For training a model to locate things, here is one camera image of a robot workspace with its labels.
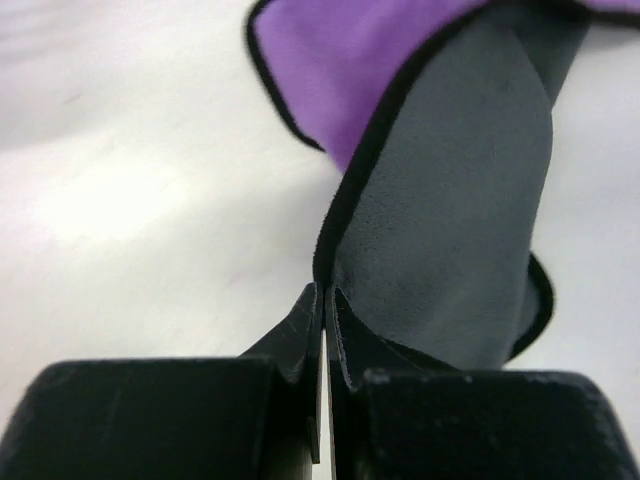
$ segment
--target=purple cloth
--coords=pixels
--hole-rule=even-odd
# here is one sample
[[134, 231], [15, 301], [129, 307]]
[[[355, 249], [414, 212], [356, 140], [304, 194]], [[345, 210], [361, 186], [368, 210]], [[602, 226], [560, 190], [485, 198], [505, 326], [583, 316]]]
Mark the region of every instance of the purple cloth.
[[[404, 61], [489, 1], [271, 0], [253, 28], [297, 127], [345, 170]], [[582, 3], [600, 12], [640, 13], [640, 0]]]

